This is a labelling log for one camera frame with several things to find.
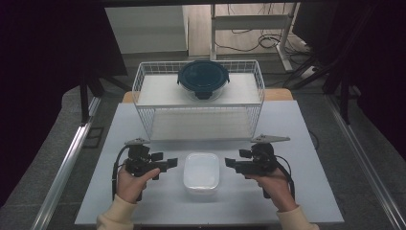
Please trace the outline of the white cabinet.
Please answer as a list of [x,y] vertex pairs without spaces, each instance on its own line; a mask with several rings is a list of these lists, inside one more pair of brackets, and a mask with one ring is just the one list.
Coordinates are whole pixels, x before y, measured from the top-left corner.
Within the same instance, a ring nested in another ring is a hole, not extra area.
[[105,8],[122,54],[188,50],[181,6]]

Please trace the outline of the clear rectangular plastic container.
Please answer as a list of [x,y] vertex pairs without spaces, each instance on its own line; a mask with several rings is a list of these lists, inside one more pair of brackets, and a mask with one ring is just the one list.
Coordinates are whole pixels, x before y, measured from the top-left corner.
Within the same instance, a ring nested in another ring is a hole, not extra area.
[[208,152],[189,154],[184,164],[183,183],[190,194],[214,194],[219,185],[218,157]]

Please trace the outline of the person's left hand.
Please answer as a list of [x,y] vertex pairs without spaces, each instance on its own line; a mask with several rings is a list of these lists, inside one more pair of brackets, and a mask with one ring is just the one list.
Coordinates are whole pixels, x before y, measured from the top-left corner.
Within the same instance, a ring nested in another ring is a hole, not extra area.
[[118,172],[116,194],[122,200],[135,204],[138,196],[147,186],[147,182],[160,173],[160,169],[153,169],[140,177],[131,175],[125,168]]

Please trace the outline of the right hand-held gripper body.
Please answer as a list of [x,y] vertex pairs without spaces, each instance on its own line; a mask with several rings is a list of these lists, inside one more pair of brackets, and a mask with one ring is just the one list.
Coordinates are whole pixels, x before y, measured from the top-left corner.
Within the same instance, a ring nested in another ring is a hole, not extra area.
[[286,169],[279,161],[278,156],[274,153],[272,143],[289,141],[289,137],[272,136],[261,134],[251,140],[253,146],[249,149],[253,157],[247,158],[247,161],[241,163],[241,174],[254,174],[265,176],[279,169],[285,176],[290,176],[290,169]]

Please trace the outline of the white desk frame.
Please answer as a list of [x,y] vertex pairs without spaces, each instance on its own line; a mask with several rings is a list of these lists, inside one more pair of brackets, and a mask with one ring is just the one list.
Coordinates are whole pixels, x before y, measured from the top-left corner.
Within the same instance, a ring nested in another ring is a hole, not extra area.
[[211,47],[210,59],[216,59],[215,34],[217,31],[231,30],[280,30],[282,36],[276,45],[277,53],[286,72],[293,68],[284,50],[295,16],[297,4],[294,3],[288,14],[266,15],[217,15],[215,4],[211,5]]

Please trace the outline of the round container with blue lid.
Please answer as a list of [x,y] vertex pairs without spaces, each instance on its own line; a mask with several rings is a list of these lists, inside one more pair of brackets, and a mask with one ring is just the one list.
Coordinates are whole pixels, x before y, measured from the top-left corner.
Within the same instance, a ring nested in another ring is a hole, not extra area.
[[210,60],[187,63],[178,71],[177,77],[177,83],[199,101],[214,100],[229,82],[229,71],[218,62]]

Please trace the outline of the black floor frame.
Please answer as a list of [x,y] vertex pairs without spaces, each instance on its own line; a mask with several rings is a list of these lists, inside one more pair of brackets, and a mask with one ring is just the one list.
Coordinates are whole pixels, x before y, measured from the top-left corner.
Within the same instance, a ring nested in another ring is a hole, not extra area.
[[85,149],[97,149],[102,140],[103,131],[103,127],[91,127],[86,135],[83,147]]

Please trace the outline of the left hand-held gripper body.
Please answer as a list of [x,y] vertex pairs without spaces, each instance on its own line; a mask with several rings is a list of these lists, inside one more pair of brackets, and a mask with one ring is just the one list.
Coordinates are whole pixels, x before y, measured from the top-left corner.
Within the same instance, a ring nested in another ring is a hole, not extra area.
[[157,161],[149,159],[148,141],[142,138],[127,141],[125,145],[128,147],[128,158],[125,160],[125,169],[132,175],[140,177],[145,173],[156,169]]

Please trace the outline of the person's right hand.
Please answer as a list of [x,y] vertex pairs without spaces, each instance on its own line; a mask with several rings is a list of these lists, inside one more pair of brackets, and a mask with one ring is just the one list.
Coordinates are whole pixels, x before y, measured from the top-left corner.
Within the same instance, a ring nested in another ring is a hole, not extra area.
[[276,169],[265,176],[248,175],[248,178],[256,180],[259,186],[270,195],[280,213],[290,212],[299,207],[290,194],[287,179],[281,170]]

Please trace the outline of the black metal stand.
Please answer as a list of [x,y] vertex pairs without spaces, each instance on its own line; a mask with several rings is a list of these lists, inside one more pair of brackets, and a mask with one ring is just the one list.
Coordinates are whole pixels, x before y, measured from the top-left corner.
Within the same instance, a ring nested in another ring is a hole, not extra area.
[[113,85],[127,92],[131,87],[113,76],[108,76],[101,72],[93,74],[82,74],[80,77],[79,93],[80,93],[80,108],[81,108],[81,126],[84,127],[90,121],[90,107],[88,102],[88,91],[91,91],[93,96],[99,98],[104,93],[101,80],[108,81]]
[[304,80],[300,80],[292,85],[294,79],[301,76],[310,66],[317,62],[315,56],[311,56],[308,60],[302,63],[296,70],[294,70],[288,79],[283,83],[282,87],[289,90],[300,89],[311,82],[327,76],[325,83],[323,84],[322,90],[327,95],[332,95],[337,88],[340,88],[339,94],[339,114],[344,122],[349,125],[349,100],[350,100],[350,75],[348,74],[347,68],[345,67],[346,58],[339,55],[333,62],[328,65],[322,66],[318,71],[311,74]]

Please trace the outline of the white wire shelf rack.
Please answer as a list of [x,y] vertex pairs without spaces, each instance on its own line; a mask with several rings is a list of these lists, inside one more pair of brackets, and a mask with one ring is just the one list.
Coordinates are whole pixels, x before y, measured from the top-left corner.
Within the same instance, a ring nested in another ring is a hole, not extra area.
[[264,82],[255,60],[215,60],[230,82],[214,100],[199,101],[177,83],[178,71],[192,61],[139,65],[132,98],[151,141],[249,140],[264,101]]

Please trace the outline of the aluminium rail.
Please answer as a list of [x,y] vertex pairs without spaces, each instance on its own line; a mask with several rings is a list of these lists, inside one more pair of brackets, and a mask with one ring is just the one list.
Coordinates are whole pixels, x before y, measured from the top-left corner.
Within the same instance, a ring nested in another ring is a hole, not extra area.
[[378,175],[376,169],[372,165],[370,158],[366,154],[351,126],[348,125],[346,121],[341,117],[338,103],[335,102],[334,97],[330,95],[325,95],[325,99],[334,116],[334,119],[336,120],[336,123],[342,130],[344,137],[349,143],[352,153],[354,154],[360,168],[369,181],[372,190],[393,229],[406,230],[406,218],[402,216],[402,213],[397,203],[395,202],[395,199],[383,183],[381,177]]
[[86,123],[79,126],[30,230],[47,229],[54,215],[57,204],[66,187],[70,174],[79,157],[79,153],[86,139],[86,136],[93,124],[94,117],[99,108],[100,102],[100,98],[94,97],[91,100],[90,104],[87,106],[89,111],[89,118]]

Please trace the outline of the white power strip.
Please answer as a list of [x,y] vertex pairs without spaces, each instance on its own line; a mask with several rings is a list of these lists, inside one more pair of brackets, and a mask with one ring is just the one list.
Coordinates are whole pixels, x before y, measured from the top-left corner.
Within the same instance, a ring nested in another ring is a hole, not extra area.
[[319,67],[310,66],[301,74],[301,78],[306,79],[318,71],[319,71]]

